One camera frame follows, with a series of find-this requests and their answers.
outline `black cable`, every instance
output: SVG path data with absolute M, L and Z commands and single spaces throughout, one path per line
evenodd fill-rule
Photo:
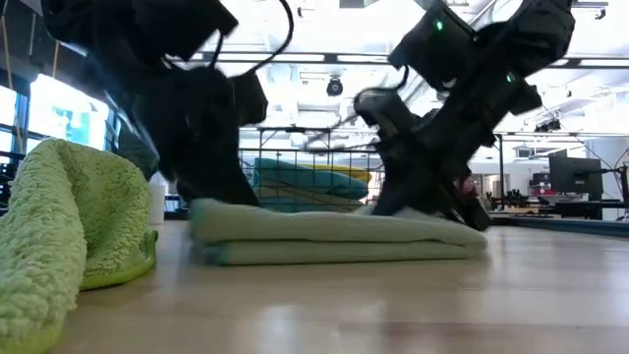
M 291 7 L 288 5 L 288 2 L 286 2 L 286 0 L 279 0 L 279 2 L 280 4 L 282 4 L 282 7 L 286 12 L 286 18 L 288 19 L 288 33 L 286 34 L 286 39 L 284 39 L 282 45 L 280 45 L 279 48 L 277 48 L 277 50 L 273 52 L 273 54 L 271 54 L 268 58 L 262 60 L 261 62 L 255 64 L 245 74 L 253 73 L 257 71 L 257 69 L 260 69 L 266 64 L 270 63 L 278 54 L 281 54 L 284 50 L 286 50 L 291 41 L 293 41 L 293 32 L 295 31 L 295 19 L 293 18 L 293 11 L 291 11 Z
M 213 68 L 216 66 L 216 62 L 218 61 L 218 54 L 220 54 L 221 49 L 223 48 L 223 40 L 225 36 L 221 33 L 218 36 L 218 42 L 216 42 L 216 48 L 214 49 L 214 55 L 212 55 L 212 60 L 209 62 L 209 67 Z

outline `ceiling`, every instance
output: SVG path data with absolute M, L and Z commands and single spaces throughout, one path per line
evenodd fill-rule
M 235 75 L 251 68 L 267 55 L 263 53 L 272 52 L 281 44 L 287 21 L 277 0 L 224 0 L 222 3 L 241 23 L 225 40 L 219 56 L 220 68 L 228 75 Z M 451 0 L 448 3 L 463 20 L 480 28 L 508 19 L 521 0 Z M 598 9 L 573 11 L 577 27 L 569 57 L 617 58 L 629 54 L 629 44 L 618 35 L 629 30 L 623 18 L 623 13 L 629 10 L 629 2 L 608 0 L 606 3 L 606 16 L 600 20 L 596 20 Z M 351 100 L 361 89 L 395 85 L 401 74 L 386 65 L 384 56 L 424 13 L 416 0 L 289 0 L 289 4 L 296 20 L 293 41 L 285 52 L 290 55 L 258 71 L 270 102 L 264 125 L 270 127 L 329 127 L 352 113 Z M 211 38 L 202 50 L 213 51 L 215 43 L 216 38 Z M 338 58 L 343 54 L 353 57 L 351 62 L 348 59 L 328 64 L 320 55 L 323 53 L 338 54 Z M 361 58 L 361 55 L 377 57 Z M 339 96 L 330 97 L 325 91 L 332 77 L 339 78 L 343 84 L 344 90 Z M 582 117 L 587 106 L 600 100 L 609 105 L 611 100 L 619 101 L 617 97 L 621 95 L 624 99 L 623 92 L 629 90 L 629 69 L 547 69 L 528 81 L 538 86 L 545 108 L 518 117 L 505 117 L 498 130 L 533 132 L 536 124 L 552 114 L 562 117 L 565 126 L 584 132 L 587 127 L 582 126 L 585 124 Z M 434 90 L 423 84 L 415 73 L 400 95 L 418 114 L 441 104 Z M 333 145 L 358 144 L 372 137 L 366 134 L 366 126 L 361 121 L 345 127 L 343 132 L 332 137 L 337 141 L 337 144 L 332 142 Z M 285 139 L 283 135 L 275 134 L 270 140 L 282 139 Z

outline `computer monitor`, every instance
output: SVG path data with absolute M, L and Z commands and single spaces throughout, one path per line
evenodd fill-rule
M 602 174 L 597 158 L 550 156 L 550 188 L 560 193 L 587 193 L 591 201 L 602 198 Z

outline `security camera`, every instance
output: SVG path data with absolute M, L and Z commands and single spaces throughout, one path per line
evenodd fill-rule
M 330 97 L 336 97 L 343 93 L 343 84 L 341 84 L 340 78 L 331 78 L 330 82 L 327 83 L 327 95 Z

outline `wooden table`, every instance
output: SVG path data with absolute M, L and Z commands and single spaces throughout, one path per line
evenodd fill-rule
M 53 353 L 558 354 L 629 350 L 629 243 L 495 227 L 489 261 L 192 265 L 87 292 Z

